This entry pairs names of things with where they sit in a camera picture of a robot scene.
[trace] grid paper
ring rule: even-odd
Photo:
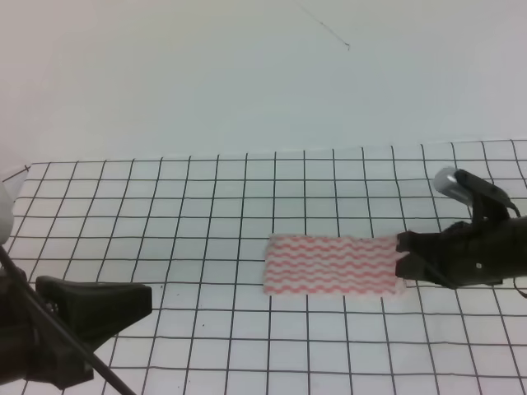
[[[262,291],[271,233],[378,237],[469,221],[429,181],[447,165],[527,213],[524,141],[39,163],[6,248],[31,282],[152,287],[152,314],[96,352],[138,394],[525,395],[527,302],[510,281],[412,283],[384,300]],[[18,381],[4,393],[61,392]],[[96,374],[65,393],[115,391]]]

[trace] white wall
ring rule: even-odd
[[[526,130],[525,0],[0,5],[3,169]]]

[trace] crack on wall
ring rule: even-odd
[[[293,0],[293,2],[307,15],[309,16],[313,21],[318,22],[326,31],[328,31],[335,39],[340,41],[342,44],[346,45],[347,50],[350,49],[350,44],[346,42],[345,39],[343,39],[340,35],[338,35],[335,30],[331,29],[328,25],[323,23],[319,18],[317,18],[310,10],[305,8],[302,4],[300,4],[298,1]]]

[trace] wire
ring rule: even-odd
[[[12,279],[15,286],[21,292],[22,297],[26,299],[30,306],[46,323],[55,329],[57,334],[69,344],[93,369],[95,369],[115,390],[121,395],[135,395],[135,393],[117,376],[105,363],[93,354],[88,347],[82,343],[75,333],[67,326],[60,322],[57,317],[53,316],[48,310],[44,301],[30,287],[27,281],[19,272],[15,263],[9,258],[6,250],[0,247],[0,263],[6,274]]]

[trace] cloth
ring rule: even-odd
[[[376,239],[272,235],[265,254],[266,294],[398,295],[396,236]]]

